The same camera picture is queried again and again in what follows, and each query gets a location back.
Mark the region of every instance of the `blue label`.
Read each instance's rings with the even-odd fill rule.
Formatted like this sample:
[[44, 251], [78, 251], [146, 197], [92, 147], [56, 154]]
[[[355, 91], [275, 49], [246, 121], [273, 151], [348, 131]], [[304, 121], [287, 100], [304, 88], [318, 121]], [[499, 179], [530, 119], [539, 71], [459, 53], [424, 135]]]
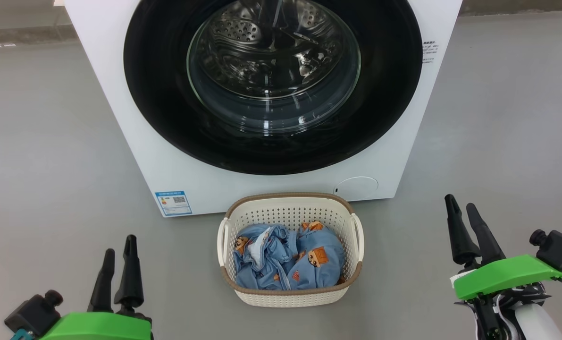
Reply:
[[155, 197], [166, 217], [190, 215], [193, 213], [184, 191], [155, 192]]

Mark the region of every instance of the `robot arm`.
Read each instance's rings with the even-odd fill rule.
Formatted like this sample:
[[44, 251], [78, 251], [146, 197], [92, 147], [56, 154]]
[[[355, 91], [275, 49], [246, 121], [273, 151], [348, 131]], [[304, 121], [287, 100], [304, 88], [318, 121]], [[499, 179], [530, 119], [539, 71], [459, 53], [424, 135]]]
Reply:
[[152, 320], [134, 311], [144, 302], [134, 235], [126, 238], [124, 261], [121, 285], [114, 301], [121, 304], [119, 312], [115, 314], [111, 308], [115, 251], [108, 249], [86, 313], [70, 313], [61, 318], [55, 309], [63, 303], [59, 293], [49, 290], [44, 297], [35, 295], [4, 320], [15, 332], [12, 340], [153, 340]]
[[541, 283], [562, 282], [562, 233], [536, 230], [531, 244], [536, 257], [506, 258], [474, 204], [467, 206], [471, 240], [453, 195], [445, 197], [453, 260], [464, 269], [452, 278], [457, 298], [474, 312], [479, 340], [562, 340], [562, 334], [542, 308], [549, 297]]

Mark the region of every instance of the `blue clothing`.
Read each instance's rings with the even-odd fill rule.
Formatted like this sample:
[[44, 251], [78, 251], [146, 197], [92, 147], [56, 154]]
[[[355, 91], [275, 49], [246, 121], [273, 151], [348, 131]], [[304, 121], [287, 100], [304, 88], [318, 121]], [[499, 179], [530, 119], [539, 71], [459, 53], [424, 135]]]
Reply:
[[345, 261], [344, 248], [329, 228], [298, 235], [281, 224], [241, 230], [233, 257], [239, 286], [268, 290], [334, 286]]
[[289, 290], [283, 265], [298, 255], [297, 233], [281, 224], [254, 224], [243, 229], [240, 236], [249, 241], [243, 254], [233, 252], [237, 284], [250, 289]]
[[287, 272], [291, 289], [332, 287], [342, 275], [345, 254], [342, 243], [327, 227], [298, 237], [300, 259]]

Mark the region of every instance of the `round button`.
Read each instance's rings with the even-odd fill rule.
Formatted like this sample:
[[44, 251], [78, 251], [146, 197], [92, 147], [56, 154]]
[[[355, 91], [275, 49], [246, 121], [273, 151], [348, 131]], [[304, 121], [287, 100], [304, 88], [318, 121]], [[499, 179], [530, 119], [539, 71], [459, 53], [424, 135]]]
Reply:
[[374, 178], [358, 176], [339, 182], [333, 189], [333, 194], [347, 201], [358, 201], [373, 195], [377, 187], [379, 183]]

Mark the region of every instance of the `front-loading washing machine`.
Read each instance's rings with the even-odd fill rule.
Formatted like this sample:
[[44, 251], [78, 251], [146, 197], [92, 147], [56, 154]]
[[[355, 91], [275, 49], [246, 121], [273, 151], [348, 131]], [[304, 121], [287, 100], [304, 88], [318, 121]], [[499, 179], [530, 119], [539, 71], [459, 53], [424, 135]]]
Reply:
[[66, 0], [164, 217], [390, 198], [461, 0]]

